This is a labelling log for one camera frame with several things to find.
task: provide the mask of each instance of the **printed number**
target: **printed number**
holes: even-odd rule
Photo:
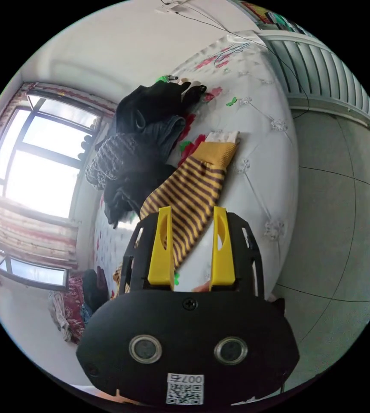
[[[183,376],[182,383],[202,383],[201,376]]]

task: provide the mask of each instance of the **screw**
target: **screw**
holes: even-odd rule
[[[186,298],[183,300],[182,306],[185,310],[192,311],[197,307],[198,303],[194,298]]]

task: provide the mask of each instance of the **wall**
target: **wall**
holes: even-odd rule
[[[22,68],[24,80],[64,84],[119,102],[139,84],[152,84],[226,34],[180,15],[156,12],[161,4],[126,1],[84,18],[30,57]],[[230,31],[256,29],[227,0],[194,0],[189,6]],[[215,24],[184,6],[180,13]]]
[[[370,321],[370,130],[315,112],[294,122],[297,222],[274,294],[301,358],[285,390],[338,361]]]
[[[69,384],[90,385],[76,358],[77,346],[62,339],[47,309],[47,291],[3,279],[0,322],[33,362]]]
[[[100,142],[105,137],[111,119],[104,118],[104,128],[97,136],[95,143]],[[91,150],[88,162],[94,158],[96,152]],[[93,251],[93,237],[95,231],[96,215],[99,208],[100,198],[103,191],[96,190],[84,178],[84,171],[81,171],[82,179],[78,189],[74,219],[80,222],[79,232],[76,240],[76,259],[79,264],[79,270],[89,269],[90,255]]]

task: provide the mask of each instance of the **cable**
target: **cable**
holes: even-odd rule
[[[201,14],[202,16],[208,18],[208,19],[211,20],[212,22],[217,23],[217,24],[220,25],[220,23],[216,22],[214,19],[212,19],[212,18],[204,15],[203,13],[201,13],[201,12],[193,9],[192,7],[189,7],[189,6],[185,5],[185,4],[183,4],[182,6],[187,7],[188,9],[192,9],[192,10],[196,11],[197,13],[199,13],[199,14]],[[250,43],[255,43],[255,44],[259,45],[259,46],[262,46],[262,47],[267,48],[281,63],[283,63],[283,64],[291,71],[291,73],[294,75],[294,77],[295,77],[295,79],[297,80],[297,82],[298,82],[301,90],[304,92],[304,95],[305,95],[305,97],[306,97],[307,104],[308,104],[307,110],[304,111],[303,113],[299,114],[298,116],[294,117],[294,119],[297,119],[297,118],[299,118],[300,116],[304,115],[305,113],[308,113],[308,112],[309,112],[309,110],[310,110],[309,97],[308,97],[308,95],[306,94],[304,88],[302,87],[302,85],[301,85],[301,83],[300,83],[300,80],[298,79],[298,76],[297,76],[297,75],[295,74],[295,72],[294,72],[273,50],[271,50],[267,45],[260,44],[260,43],[258,43],[258,42],[255,42],[255,41],[251,40],[251,39],[247,39],[246,37],[243,37],[243,36],[240,36],[240,35],[238,35],[238,34],[235,34],[235,33],[231,32],[231,31],[229,31],[228,29],[226,29],[226,27],[224,27],[224,26],[223,26],[223,28],[221,28],[221,27],[212,25],[211,23],[203,22],[202,20],[198,20],[198,19],[196,19],[196,18],[184,16],[183,14],[180,14],[179,12],[174,12],[174,13],[177,14],[177,15],[179,15],[179,16],[182,16],[182,17],[184,17],[184,18],[188,18],[189,20],[194,20],[194,21],[196,21],[196,22],[203,23],[203,24],[205,24],[205,25],[215,27],[216,29],[226,31],[226,32],[229,33],[229,34],[233,34],[233,35],[236,36],[236,37],[240,37],[240,38],[242,38],[242,39],[245,39],[245,40],[247,40],[247,41],[250,42]]]
[[[217,22],[216,20],[214,20],[214,19],[210,18],[209,16],[207,16],[207,15],[205,15],[205,14],[201,13],[199,10],[196,10],[196,9],[194,9],[193,7],[188,6],[188,5],[186,5],[186,4],[181,4],[181,6],[183,6],[183,7],[187,7],[188,9],[191,9],[191,10],[193,10],[194,12],[199,13],[199,14],[200,14],[200,15],[202,15],[203,17],[206,17],[206,18],[208,18],[209,20],[211,20],[212,22],[216,23],[217,25],[220,25],[220,27],[221,27],[221,28],[223,28],[223,30],[228,31],[224,25],[220,24],[220,22]]]

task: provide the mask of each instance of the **knitted sweater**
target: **knitted sweater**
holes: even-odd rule
[[[114,133],[99,148],[85,171],[87,182],[104,190],[109,179],[159,160],[155,140],[142,133]]]

